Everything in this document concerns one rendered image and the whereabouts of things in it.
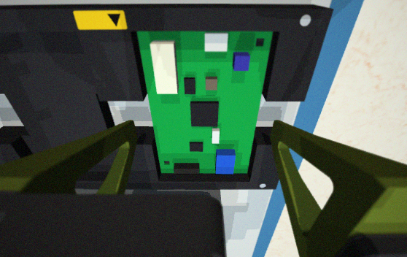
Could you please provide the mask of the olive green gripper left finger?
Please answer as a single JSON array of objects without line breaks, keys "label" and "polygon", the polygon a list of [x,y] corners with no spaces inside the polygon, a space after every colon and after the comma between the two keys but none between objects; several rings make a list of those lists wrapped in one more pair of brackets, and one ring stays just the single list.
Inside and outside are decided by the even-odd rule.
[{"label": "olive green gripper left finger", "polygon": [[125,194],[136,149],[133,120],[0,165],[0,191],[76,193],[77,179],[119,148],[98,194]]}]

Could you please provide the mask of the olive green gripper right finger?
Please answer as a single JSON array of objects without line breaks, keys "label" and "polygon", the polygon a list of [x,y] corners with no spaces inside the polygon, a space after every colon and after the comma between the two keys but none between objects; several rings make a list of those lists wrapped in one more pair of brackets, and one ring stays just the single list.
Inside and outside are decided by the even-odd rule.
[{"label": "olive green gripper right finger", "polygon": [[[335,257],[360,234],[407,234],[407,164],[280,120],[270,139],[299,257]],[[289,148],[331,179],[322,210]]]}]

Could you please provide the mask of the green circuit board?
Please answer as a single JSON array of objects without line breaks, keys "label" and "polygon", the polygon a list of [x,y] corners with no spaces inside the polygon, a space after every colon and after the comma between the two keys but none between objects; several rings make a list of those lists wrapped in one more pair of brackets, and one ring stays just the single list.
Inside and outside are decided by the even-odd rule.
[{"label": "green circuit board", "polygon": [[137,31],[161,173],[247,173],[272,34]]}]

